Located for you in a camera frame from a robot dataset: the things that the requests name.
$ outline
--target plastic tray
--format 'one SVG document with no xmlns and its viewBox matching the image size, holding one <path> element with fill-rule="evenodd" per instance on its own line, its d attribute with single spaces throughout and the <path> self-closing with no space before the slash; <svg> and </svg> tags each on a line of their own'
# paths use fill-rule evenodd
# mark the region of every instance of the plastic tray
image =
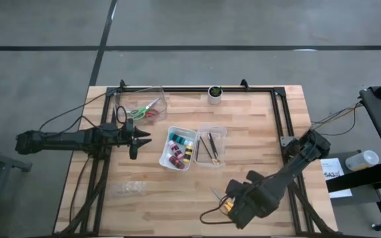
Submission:
<svg viewBox="0 0 381 238">
<path fill-rule="evenodd" d="M 169 138 L 170 133 L 177 134 L 178 136 L 181 136 L 181 137 L 183 137 L 183 138 L 185 138 L 191 142 L 195 142 L 196 132 L 192 131 L 192 130 L 188 130 L 188 129 L 183 129 L 183 128 L 171 126 L 168 130 L 168 133 L 167 133 L 167 139 L 165 140 L 163 155 L 161 156 L 161 158 L 159 158 L 159 164 L 164 166 L 164 167 L 167 167 L 169 169 L 174 169 L 177 171 L 186 171 L 191 166 L 190 161 L 184 162 L 183 159 L 181 159 L 182 163 L 185 164 L 185 168 L 184 169 L 178 169 L 170 163 L 169 158 L 167 158 L 167 156 L 166 156 L 167 153 L 173 154 L 173 152 L 171 151 L 171 148 L 168 144 L 168 142 L 170 140 L 170 138 Z M 177 146 L 179 146 L 179 149 L 184 153 L 185 152 L 185 146 L 181 145 L 179 143 L 176 143 L 176 144 L 177 144 Z"/>
<path fill-rule="evenodd" d="M 214 158 L 214 153 L 212 152 L 211 143 L 208 139 L 208 133 L 211 132 L 212 138 L 214 140 L 214 145 L 216 146 L 218 159 L 220 160 L 220 164 L 213 164 L 210 156 L 207 153 L 207 150 L 204 147 L 204 144 L 199 141 L 199 137 L 201 136 L 204 140 L 211 156 Z M 192 160 L 200 166 L 208 167 L 208 168 L 220 168 L 226 165 L 226 135 L 228 133 L 228 129 L 223 126 L 215 126 L 215 125 L 201 125 L 198 128 L 198 133 L 196 135 L 196 143 L 194 148 L 194 153 L 192 154 Z"/>
<path fill-rule="evenodd" d="M 167 116 L 167 101 L 165 100 L 164 90 L 160 86 L 152 86 L 132 93 L 121 93 L 116 95 L 114 100 L 115 107 L 123 106 L 128 112 L 128 118 L 131 118 L 130 112 L 146 107 L 149 103 L 159 98 L 159 100 L 151 107 L 158 112 L 157 116 L 152 118 L 142 118 L 134 120 L 136 126 L 151 124 L 159 120 L 163 120 Z M 124 120 L 124 111 L 118 111 L 119 120 Z"/>
</svg>

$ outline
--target red marker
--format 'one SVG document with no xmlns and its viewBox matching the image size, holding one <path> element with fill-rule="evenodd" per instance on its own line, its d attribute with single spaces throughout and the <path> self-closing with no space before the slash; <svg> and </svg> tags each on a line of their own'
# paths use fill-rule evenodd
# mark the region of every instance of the red marker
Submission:
<svg viewBox="0 0 381 238">
<path fill-rule="evenodd" d="M 176 158 L 174 155 L 167 153 L 165 156 L 169 158 L 169 161 L 171 164 L 173 164 L 178 169 L 184 169 L 185 164 L 182 163 L 178 158 Z"/>
</svg>

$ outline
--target scissors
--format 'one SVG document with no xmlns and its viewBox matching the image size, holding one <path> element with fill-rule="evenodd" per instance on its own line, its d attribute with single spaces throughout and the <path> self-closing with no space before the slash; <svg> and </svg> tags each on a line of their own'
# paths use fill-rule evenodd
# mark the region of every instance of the scissors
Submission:
<svg viewBox="0 0 381 238">
<path fill-rule="evenodd" d="M 212 190 L 214 195 L 216 195 L 216 197 L 219 200 L 221 200 L 223 198 L 222 194 L 220 192 L 218 192 L 215 188 L 211 188 L 211 190 Z M 228 212 L 230 212 L 230 210 L 233 207 L 233 202 L 232 201 L 227 201 L 223 206 L 227 209 Z"/>
<path fill-rule="evenodd" d="M 157 103 L 158 100 L 159 100 L 159 97 L 153 100 L 152 102 L 150 102 L 146 107 L 143 107 L 139 110 L 133 110 L 127 113 L 130 113 L 133 120 L 141 120 L 143 118 L 150 118 L 152 116 L 157 116 L 158 111 L 151 109 L 151 107 L 155 105 L 155 103 Z"/>
</svg>

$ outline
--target plastic lid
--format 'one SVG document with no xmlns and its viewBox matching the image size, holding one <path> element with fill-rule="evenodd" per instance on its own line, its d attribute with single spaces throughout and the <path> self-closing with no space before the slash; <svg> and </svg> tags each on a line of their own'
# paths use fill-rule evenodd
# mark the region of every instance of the plastic lid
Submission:
<svg viewBox="0 0 381 238">
<path fill-rule="evenodd" d="M 364 159 L 371 165 L 378 164 L 378 155 L 374 151 L 364 151 Z"/>
</svg>

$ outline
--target pink marker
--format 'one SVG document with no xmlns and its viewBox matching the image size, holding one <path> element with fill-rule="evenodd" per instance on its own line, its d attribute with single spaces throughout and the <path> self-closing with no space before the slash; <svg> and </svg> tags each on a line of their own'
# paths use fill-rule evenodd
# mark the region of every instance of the pink marker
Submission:
<svg viewBox="0 0 381 238">
<path fill-rule="evenodd" d="M 178 159 L 182 159 L 183 156 L 183 153 L 182 151 L 179 149 L 179 146 L 176 145 L 176 143 L 174 143 L 174 141 L 169 141 L 169 145 L 170 145 L 170 148 L 171 148 L 171 151 L 175 154 L 175 157 L 178 158 Z"/>
</svg>

